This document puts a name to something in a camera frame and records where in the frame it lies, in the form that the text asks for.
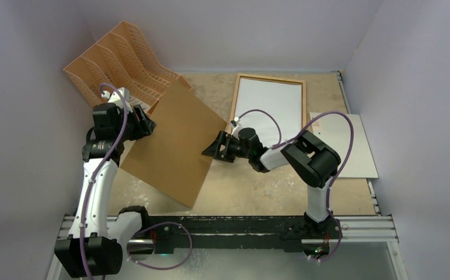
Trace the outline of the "brown backing board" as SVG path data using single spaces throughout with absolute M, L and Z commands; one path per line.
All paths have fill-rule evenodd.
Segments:
M 153 134 L 135 141 L 121 168 L 191 208 L 211 166 L 201 153 L 226 122 L 181 81 L 172 82 L 150 119 Z

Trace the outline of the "brown wooden picture frame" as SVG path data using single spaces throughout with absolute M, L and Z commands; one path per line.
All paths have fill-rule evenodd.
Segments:
M 299 121 L 299 128 L 302 128 L 308 122 L 306 81 L 249 73 L 237 74 L 229 119 L 251 109 L 261 109 L 271 115 L 278 113 L 277 121 L 280 125 L 285 124 L 287 116 L 292 116 Z

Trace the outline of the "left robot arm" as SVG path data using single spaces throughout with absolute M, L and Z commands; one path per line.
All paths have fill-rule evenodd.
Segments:
M 56 241 L 54 253 L 72 278 L 119 273 L 128 257 L 127 243 L 151 232 L 145 207 L 123 208 L 111 224 L 108 204 L 114 177 L 124 152 L 124 142 L 150 136 L 156 127 L 140 105 L 125 115 L 121 105 L 103 103 L 93 108 L 94 125 L 82 148 L 83 184 L 74 221 L 65 237 Z

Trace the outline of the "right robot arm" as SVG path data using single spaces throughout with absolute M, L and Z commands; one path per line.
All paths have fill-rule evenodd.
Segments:
M 274 149 L 265 147 L 253 128 L 242 128 L 234 134 L 220 131 L 201 154 L 228 163 L 244 158 L 258 173 L 291 166 L 307 186 L 308 202 L 304 214 L 307 234 L 319 237 L 327 231 L 333 220 L 328 206 L 328 185 L 333 182 L 341 159 L 313 133 L 304 130 L 294 140 Z

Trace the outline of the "orange plastic file organizer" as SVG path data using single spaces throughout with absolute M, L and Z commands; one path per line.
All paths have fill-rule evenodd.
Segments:
M 86 102 L 94 107 L 106 102 L 99 85 L 110 83 L 129 90 L 130 105 L 151 114 L 167 88 L 177 82 L 192 89 L 184 77 L 158 61 L 142 31 L 122 21 L 64 68 Z

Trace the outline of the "white panel sheet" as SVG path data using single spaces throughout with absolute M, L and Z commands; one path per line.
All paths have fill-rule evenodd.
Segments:
M 377 179 L 378 172 L 372 157 L 361 117 L 357 114 L 347 116 L 354 128 L 353 147 L 340 178 Z M 350 143 L 350 128 L 346 119 L 338 114 L 329 114 L 315 121 L 312 132 L 333 148 L 344 160 Z

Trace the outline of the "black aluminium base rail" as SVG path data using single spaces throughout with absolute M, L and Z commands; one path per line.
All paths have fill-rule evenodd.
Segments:
M 152 216 L 148 233 L 137 233 L 128 242 L 135 254 L 145 248 L 156 254 L 175 249 L 277 249 L 286 253 L 325 256 L 342 243 L 387 243 L 398 240 L 392 218 L 339 216 L 315 233 L 303 216 Z

